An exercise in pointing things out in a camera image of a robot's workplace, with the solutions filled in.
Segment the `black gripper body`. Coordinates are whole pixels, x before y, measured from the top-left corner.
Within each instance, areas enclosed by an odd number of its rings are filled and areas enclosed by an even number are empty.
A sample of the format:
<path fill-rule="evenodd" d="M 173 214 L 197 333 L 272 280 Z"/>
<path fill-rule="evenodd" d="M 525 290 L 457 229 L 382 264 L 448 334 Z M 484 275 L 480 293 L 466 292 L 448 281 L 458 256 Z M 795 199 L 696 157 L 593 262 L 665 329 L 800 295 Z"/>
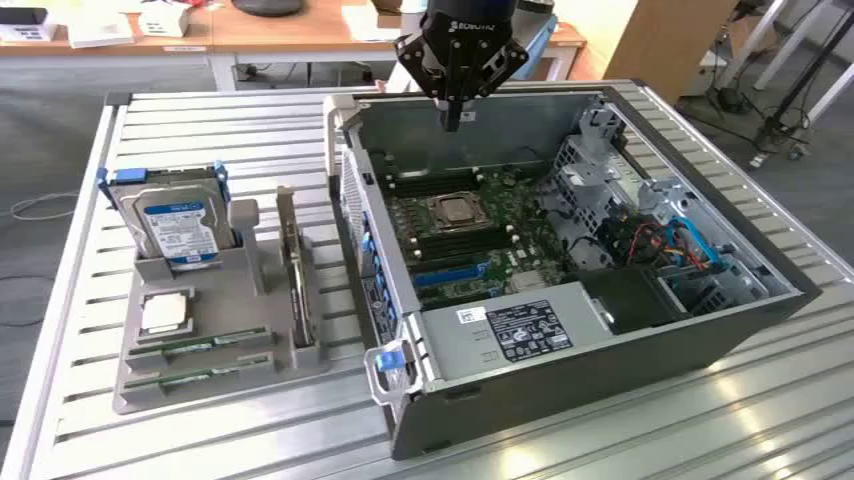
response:
<path fill-rule="evenodd" d="M 421 33 L 446 69 L 448 100 L 452 100 L 454 41 L 486 40 L 504 45 L 509 40 L 516 40 L 513 15 L 517 5 L 516 1 L 432 1 L 429 3 Z"/>

